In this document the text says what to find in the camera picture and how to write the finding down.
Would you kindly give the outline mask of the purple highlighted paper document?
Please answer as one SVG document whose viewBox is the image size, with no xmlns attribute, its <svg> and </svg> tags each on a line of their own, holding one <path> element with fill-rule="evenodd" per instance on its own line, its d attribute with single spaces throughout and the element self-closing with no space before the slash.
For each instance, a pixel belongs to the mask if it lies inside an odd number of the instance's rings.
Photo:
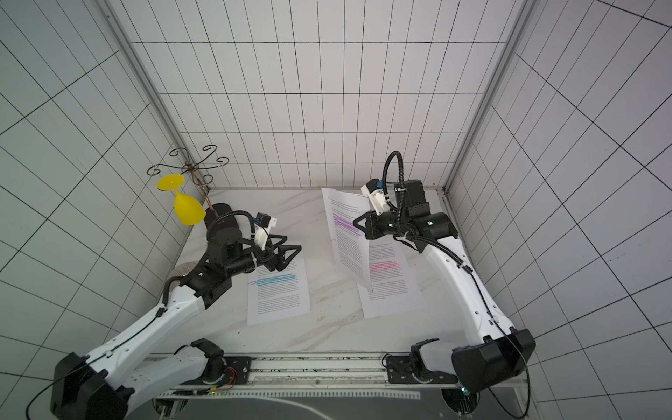
<svg viewBox="0 0 672 420">
<path fill-rule="evenodd" d="M 369 201 L 358 194 L 322 189 L 327 223 L 336 262 L 355 281 L 372 292 L 369 271 L 369 241 L 354 220 L 369 211 Z"/>
</svg>

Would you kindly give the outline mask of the pink highlighted paper document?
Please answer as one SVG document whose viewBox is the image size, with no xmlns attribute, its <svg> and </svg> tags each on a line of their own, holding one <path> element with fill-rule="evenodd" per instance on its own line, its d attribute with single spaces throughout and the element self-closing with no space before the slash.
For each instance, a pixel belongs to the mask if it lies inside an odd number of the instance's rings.
<svg viewBox="0 0 672 420">
<path fill-rule="evenodd" d="M 373 319 L 425 308 L 402 245 L 390 236 L 369 242 L 371 289 L 358 286 L 364 318 Z"/>
</svg>

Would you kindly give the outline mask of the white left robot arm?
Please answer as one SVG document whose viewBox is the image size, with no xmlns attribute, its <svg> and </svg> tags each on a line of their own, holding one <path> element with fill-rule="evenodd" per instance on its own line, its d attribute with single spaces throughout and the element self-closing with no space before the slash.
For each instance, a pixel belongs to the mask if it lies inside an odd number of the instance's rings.
<svg viewBox="0 0 672 420">
<path fill-rule="evenodd" d="M 70 353 L 54 369 L 49 410 L 59 419 L 124 419 L 159 394 L 191 381 L 215 385 L 228 371 L 224 352 L 208 339 L 173 356 L 145 358 L 187 321 L 206 311 L 232 279 L 259 268 L 284 271 L 301 252 L 271 234 L 267 213 L 217 204 L 206 210 L 206 251 L 185 275 L 164 283 L 161 301 L 123 332 L 84 356 Z"/>
</svg>

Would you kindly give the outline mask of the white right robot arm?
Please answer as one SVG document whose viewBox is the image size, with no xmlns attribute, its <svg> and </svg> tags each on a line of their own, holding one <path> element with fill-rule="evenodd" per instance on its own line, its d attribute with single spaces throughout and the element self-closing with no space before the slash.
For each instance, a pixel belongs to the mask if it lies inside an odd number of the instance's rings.
<svg viewBox="0 0 672 420">
<path fill-rule="evenodd" d="M 369 180 L 362 194 L 372 210 L 353 220 L 369 240 L 390 236 L 423 255 L 444 281 L 460 310 L 467 344 L 453 346 L 427 339 L 411 348 L 416 380 L 428 383 L 448 375 L 467 394 L 476 394 L 519 376 L 536 349 L 527 329 L 518 329 L 495 304 L 467 257 L 458 230 L 446 213 L 433 213 L 422 183 L 395 184 L 397 203 L 391 205 L 386 183 Z"/>
</svg>

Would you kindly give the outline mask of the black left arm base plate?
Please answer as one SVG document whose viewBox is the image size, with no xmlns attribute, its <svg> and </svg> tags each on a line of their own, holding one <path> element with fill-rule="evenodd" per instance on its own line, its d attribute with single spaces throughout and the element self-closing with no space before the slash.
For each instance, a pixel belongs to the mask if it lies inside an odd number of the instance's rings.
<svg viewBox="0 0 672 420">
<path fill-rule="evenodd" d="M 225 357 L 222 372 L 217 376 L 217 388 L 231 388 L 248 383 L 251 373 L 251 357 Z"/>
</svg>

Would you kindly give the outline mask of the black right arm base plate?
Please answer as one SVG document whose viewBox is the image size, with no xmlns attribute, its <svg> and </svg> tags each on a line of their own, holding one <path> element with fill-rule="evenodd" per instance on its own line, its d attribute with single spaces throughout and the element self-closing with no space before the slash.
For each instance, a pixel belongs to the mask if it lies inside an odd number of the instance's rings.
<svg viewBox="0 0 672 420">
<path fill-rule="evenodd" d="M 411 355 L 383 356 L 381 360 L 388 382 L 395 385 L 429 385 L 429 384 L 456 384 L 458 378 L 454 374 L 427 370 L 422 362 Z"/>
</svg>

